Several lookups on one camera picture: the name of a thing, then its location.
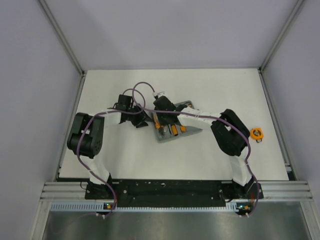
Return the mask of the orange pliers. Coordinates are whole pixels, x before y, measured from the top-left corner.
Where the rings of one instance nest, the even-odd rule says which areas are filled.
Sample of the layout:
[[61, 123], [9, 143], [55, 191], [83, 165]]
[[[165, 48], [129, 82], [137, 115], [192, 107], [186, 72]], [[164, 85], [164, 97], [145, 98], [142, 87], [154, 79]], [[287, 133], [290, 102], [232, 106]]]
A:
[[154, 120], [155, 128], [158, 130], [159, 135], [160, 135], [162, 138], [164, 138], [164, 137], [165, 137], [165, 133], [166, 133], [166, 131], [167, 131], [166, 126], [161, 125], [161, 124], [159, 123], [156, 114], [153, 115], [153, 120]]

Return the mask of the grey plastic tool case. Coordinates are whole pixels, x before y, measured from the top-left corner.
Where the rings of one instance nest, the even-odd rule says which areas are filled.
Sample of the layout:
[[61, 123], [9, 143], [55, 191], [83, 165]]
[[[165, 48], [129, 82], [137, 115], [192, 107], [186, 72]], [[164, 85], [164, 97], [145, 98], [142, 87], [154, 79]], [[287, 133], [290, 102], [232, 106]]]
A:
[[155, 128], [155, 123], [154, 123], [154, 118], [153, 118], [154, 114], [156, 114], [156, 113], [153, 113], [153, 112], [151, 113], [151, 118], [153, 119], [153, 129], [154, 129], [155, 137], [159, 143], [172, 141], [172, 140], [177, 139], [178, 137], [186, 137], [186, 136], [194, 135], [194, 134], [200, 133], [202, 131], [200, 128], [197, 128], [197, 127], [185, 126], [186, 132], [181, 132], [181, 130], [180, 130], [181, 125], [175, 124], [177, 127], [177, 130], [178, 130], [178, 136], [173, 136], [172, 130], [171, 130], [171, 125], [162, 125], [162, 126], [166, 126], [166, 133], [165, 133], [164, 137], [161, 137], [159, 135], [158, 130]]

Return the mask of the orange tape measure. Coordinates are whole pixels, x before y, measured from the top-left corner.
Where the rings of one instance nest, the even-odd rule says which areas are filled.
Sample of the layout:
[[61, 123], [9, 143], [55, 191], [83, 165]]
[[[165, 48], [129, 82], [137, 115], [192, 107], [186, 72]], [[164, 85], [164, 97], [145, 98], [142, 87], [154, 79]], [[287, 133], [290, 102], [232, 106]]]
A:
[[250, 130], [250, 137], [257, 143], [261, 143], [264, 139], [264, 133], [260, 127], [252, 128]]

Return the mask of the orange utility knife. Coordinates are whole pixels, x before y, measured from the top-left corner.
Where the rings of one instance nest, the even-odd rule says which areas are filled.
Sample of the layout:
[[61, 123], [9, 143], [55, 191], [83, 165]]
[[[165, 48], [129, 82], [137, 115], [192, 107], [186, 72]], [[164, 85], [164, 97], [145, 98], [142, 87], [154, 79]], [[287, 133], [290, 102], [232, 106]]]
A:
[[187, 130], [186, 130], [186, 127], [185, 126], [180, 126], [180, 131], [182, 132], [182, 133], [185, 133]]

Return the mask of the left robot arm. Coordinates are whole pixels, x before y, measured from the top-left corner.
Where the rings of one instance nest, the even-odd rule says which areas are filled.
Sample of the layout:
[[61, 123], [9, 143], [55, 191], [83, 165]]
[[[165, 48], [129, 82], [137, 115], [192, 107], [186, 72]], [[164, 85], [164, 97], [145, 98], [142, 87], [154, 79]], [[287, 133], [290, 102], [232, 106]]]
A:
[[111, 176], [101, 159], [97, 157], [103, 147], [106, 127], [131, 122], [135, 128], [147, 127], [152, 118], [134, 104], [129, 95], [120, 94], [113, 107], [99, 114], [76, 113], [67, 139], [67, 148], [76, 156], [89, 173], [90, 181], [102, 198], [109, 198], [114, 187], [108, 180]]

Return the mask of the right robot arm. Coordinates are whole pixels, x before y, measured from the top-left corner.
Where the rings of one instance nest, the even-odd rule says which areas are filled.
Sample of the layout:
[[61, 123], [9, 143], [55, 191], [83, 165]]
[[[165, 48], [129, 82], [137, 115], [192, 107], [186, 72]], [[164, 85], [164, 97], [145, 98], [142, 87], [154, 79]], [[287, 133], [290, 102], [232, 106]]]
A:
[[174, 105], [164, 94], [154, 97], [154, 113], [159, 123], [179, 125], [211, 131], [220, 150], [229, 156], [232, 169], [233, 192], [239, 198], [245, 198], [252, 191], [249, 182], [255, 177], [249, 167], [251, 145], [250, 131], [237, 114], [226, 109], [222, 113], [210, 113], [188, 106], [186, 103]]

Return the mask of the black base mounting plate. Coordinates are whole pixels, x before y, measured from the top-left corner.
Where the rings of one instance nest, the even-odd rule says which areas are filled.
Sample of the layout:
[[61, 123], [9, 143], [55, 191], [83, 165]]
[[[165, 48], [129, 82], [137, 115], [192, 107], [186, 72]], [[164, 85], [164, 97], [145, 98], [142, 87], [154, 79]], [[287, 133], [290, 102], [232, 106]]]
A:
[[87, 183], [85, 199], [116, 200], [118, 207], [224, 207], [232, 200], [263, 199], [261, 184], [233, 180], [112, 179], [109, 186]]

